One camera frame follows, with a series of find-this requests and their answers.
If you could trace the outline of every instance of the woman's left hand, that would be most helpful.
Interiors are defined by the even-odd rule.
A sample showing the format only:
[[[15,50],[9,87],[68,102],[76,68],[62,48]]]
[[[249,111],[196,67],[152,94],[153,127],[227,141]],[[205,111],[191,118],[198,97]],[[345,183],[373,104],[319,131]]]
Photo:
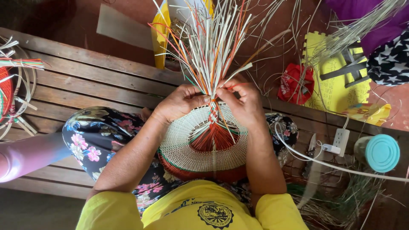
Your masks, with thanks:
[[[192,109],[210,102],[209,95],[195,96],[200,90],[193,85],[181,85],[153,111],[151,117],[170,124],[188,114]]]

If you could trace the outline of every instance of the power strip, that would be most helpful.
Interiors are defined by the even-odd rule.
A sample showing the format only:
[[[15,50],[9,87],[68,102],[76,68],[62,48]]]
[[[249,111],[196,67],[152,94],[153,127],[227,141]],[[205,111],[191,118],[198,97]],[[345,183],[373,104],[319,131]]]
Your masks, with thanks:
[[[343,157],[345,153],[346,144],[349,138],[349,130],[348,129],[337,129],[337,133],[335,134],[335,139],[333,146],[338,147],[341,149],[339,152],[339,156]]]

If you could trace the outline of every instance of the hand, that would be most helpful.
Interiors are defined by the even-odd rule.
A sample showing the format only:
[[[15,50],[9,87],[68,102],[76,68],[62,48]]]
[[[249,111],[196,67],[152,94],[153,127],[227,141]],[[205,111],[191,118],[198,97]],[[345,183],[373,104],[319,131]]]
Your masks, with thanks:
[[[192,109],[210,102],[209,95],[195,96],[200,90],[193,85],[181,85],[163,100],[153,111],[154,117],[164,124],[170,124],[188,114]]]
[[[244,78],[239,78],[232,78],[226,83],[221,81],[218,87],[224,85],[223,88],[216,89],[217,95],[230,107],[237,121],[248,130],[265,127],[266,121],[260,93],[251,83],[245,83]],[[241,98],[237,99],[233,92],[238,92]]]

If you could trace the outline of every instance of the star print fabric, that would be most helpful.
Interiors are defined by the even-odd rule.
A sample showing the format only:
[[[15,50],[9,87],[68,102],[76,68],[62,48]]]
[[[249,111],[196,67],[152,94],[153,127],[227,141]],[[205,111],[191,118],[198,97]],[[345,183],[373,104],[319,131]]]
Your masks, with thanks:
[[[369,55],[366,63],[368,76],[385,86],[398,86],[409,82],[409,30],[381,45]]]

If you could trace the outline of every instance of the printed logo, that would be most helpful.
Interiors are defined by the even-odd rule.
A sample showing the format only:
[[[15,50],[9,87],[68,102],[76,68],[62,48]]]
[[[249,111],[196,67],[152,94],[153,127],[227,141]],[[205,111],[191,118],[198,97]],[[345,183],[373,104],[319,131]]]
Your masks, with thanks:
[[[233,213],[231,210],[223,205],[210,203],[199,207],[198,216],[206,222],[207,225],[213,228],[223,229],[228,228],[229,224],[233,222]]]

